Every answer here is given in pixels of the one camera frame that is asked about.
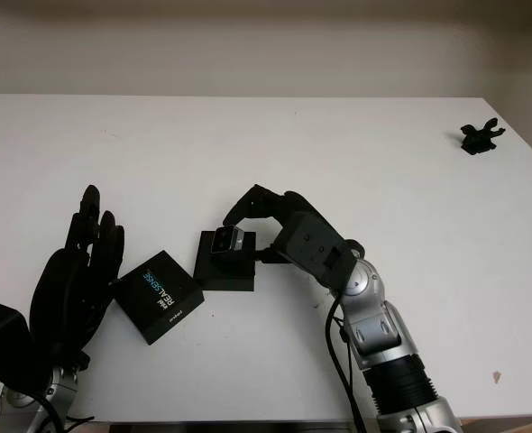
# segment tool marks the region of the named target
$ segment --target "silver robotic arm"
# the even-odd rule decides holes
[[[428,379],[400,314],[385,300],[382,279],[364,260],[363,248],[355,241],[344,240],[296,192],[280,196],[259,185],[234,205],[223,224],[235,226],[245,218],[265,217],[274,217],[282,230],[269,248],[256,252],[254,260],[293,263],[335,296],[326,321],[326,340],[359,432],[365,427],[329,338],[338,305],[344,313],[343,339],[371,388],[381,431],[462,433],[450,406],[436,394]],[[230,253],[228,260],[233,260],[235,254]]]
[[[462,433],[448,402],[437,396],[425,374],[402,317],[384,299],[380,275],[362,258],[354,266],[340,305],[350,350],[380,413],[381,431]]]

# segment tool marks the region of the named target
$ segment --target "white table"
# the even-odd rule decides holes
[[[457,416],[532,414],[532,150],[502,121],[496,151],[457,141],[495,115],[470,98],[0,96],[0,302],[27,317],[89,183],[125,227],[121,273],[161,249],[192,272],[199,232],[249,187],[293,189],[366,247]],[[279,229],[243,228],[262,246]],[[255,289],[206,292],[153,346],[112,305],[72,415],[350,418],[326,290],[262,264]]]

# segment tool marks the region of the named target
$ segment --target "robotic hand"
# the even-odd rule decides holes
[[[235,225],[245,218],[265,217],[274,217],[282,229],[273,244],[257,252],[255,259],[294,263],[335,296],[326,320],[326,342],[359,432],[366,430],[352,384],[346,380],[330,340],[338,305],[344,312],[341,336],[371,388],[381,431],[462,433],[450,406],[437,396],[428,379],[400,314],[385,300],[382,279],[364,260],[364,249],[353,240],[344,240],[296,192],[287,191],[280,196],[259,185],[252,187],[228,213],[223,224],[234,229],[230,227],[225,232],[236,234],[239,239],[240,230]]]
[[[114,298],[110,283],[124,253],[124,229],[109,211],[98,218],[99,191],[90,185],[66,245],[48,260],[33,293],[30,329],[20,312],[0,304],[0,432],[64,431],[77,374],[89,364],[82,349]]]

